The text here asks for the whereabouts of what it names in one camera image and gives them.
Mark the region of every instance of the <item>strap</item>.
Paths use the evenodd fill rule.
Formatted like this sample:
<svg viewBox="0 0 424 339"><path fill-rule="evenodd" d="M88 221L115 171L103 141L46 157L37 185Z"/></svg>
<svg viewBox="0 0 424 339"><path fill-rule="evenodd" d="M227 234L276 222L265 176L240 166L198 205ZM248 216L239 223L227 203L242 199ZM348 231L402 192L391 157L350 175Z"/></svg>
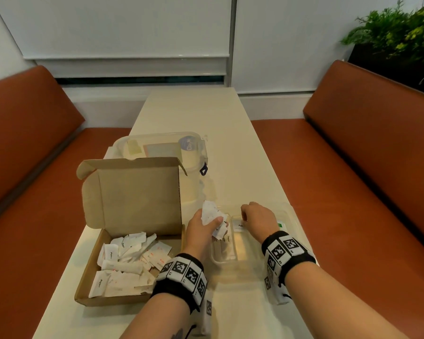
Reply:
<svg viewBox="0 0 424 339"><path fill-rule="evenodd" d="M281 286L287 273L301 262L316 263L314 255L291 235L278 231L262 243L267 271L273 282Z"/></svg>
<svg viewBox="0 0 424 339"><path fill-rule="evenodd" d="M166 292L185 300L190 313L195 309L199 311L207 287L203 270L203 265L195 257L178 254L158 274L152 296Z"/></svg>

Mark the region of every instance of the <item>white table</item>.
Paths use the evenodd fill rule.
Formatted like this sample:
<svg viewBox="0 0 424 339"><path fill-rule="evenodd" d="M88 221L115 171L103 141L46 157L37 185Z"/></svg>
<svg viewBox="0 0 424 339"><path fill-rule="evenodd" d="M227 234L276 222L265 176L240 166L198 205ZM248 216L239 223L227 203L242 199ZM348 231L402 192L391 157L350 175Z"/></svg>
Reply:
<svg viewBox="0 0 424 339"><path fill-rule="evenodd" d="M234 89L154 91L130 133L183 131L206 140L208 198L219 205L288 202ZM183 207L183 219L191 211ZM309 246L300 227L291 231ZM85 227L33 338L118 338L143 306L88 308L73 301L97 236ZM213 338L311 338L293 303L267 302L262 281L218 283L213 308Z"/></svg>

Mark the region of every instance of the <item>crumpled paper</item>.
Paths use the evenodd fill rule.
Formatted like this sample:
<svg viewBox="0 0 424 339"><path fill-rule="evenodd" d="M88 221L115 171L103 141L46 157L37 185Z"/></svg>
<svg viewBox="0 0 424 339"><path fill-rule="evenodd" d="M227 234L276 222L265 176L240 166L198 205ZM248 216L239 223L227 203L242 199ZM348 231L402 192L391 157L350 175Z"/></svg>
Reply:
<svg viewBox="0 0 424 339"><path fill-rule="evenodd" d="M228 216L222 211L217 209L214 201L204 201L204 203L202 204L202 215L201 215L202 224L207 225L212 220L214 220L215 218L219 216L223 217L223 222L215 229L215 231L212 233L212 236L214 236L218 240L221 240L223 239L223 236L228 230L226 227L226 222L225 222Z"/></svg>

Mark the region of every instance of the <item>clear plastic container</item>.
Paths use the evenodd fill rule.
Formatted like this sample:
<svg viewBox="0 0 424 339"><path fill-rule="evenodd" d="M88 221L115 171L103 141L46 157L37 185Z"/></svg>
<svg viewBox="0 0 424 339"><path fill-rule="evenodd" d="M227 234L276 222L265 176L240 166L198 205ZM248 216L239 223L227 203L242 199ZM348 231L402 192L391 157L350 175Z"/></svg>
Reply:
<svg viewBox="0 0 424 339"><path fill-rule="evenodd" d="M301 233L300 225L296 220L294 209L288 203L264 204L276 216L278 226L296 238ZM264 278L264 256L261 245L241 223L240 205L218 206L218 209L228 215L228 235L223 240L215 241L210 246L210 259L222 270L231 274L251 273Z"/></svg>
<svg viewBox="0 0 424 339"><path fill-rule="evenodd" d="M126 136L118 139L113 147L121 158L177 157L187 176L179 174L181 202L192 202L198 198L200 173L207 172L206 144L194 132L177 132Z"/></svg>

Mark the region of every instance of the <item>forearm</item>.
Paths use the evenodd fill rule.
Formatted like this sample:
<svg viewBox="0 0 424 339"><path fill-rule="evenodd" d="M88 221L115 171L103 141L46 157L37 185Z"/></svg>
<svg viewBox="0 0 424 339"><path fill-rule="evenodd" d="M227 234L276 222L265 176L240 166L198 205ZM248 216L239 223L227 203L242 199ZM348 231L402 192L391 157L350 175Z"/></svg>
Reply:
<svg viewBox="0 0 424 339"><path fill-rule="evenodd" d="M189 330L190 308L171 294L152 297L120 339L183 339Z"/></svg>
<svg viewBox="0 0 424 339"><path fill-rule="evenodd" d="M315 339L406 339L398 329L319 266L304 262L286 287Z"/></svg>

